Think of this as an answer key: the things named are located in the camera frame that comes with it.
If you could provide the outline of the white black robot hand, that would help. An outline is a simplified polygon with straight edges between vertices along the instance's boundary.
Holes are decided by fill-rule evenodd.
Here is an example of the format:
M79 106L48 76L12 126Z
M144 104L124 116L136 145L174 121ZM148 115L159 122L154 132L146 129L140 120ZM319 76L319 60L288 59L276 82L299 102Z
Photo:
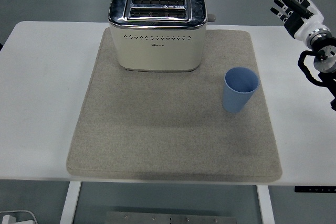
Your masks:
M313 40L331 36L330 29L323 24L324 16L311 0L274 0L278 9L270 10L284 24L289 35L312 47Z

